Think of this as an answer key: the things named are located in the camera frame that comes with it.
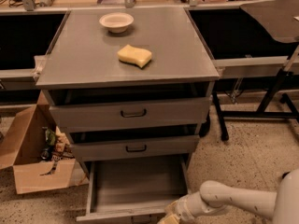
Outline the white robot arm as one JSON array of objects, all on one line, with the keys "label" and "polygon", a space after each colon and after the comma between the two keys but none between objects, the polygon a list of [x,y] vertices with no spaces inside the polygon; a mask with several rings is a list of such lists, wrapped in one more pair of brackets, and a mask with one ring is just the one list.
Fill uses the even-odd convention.
[{"label": "white robot arm", "polygon": [[200,216],[222,215],[228,206],[270,219],[272,224],[299,224],[299,170],[286,173],[277,192],[206,181],[197,192],[169,204],[158,224],[191,223]]}]

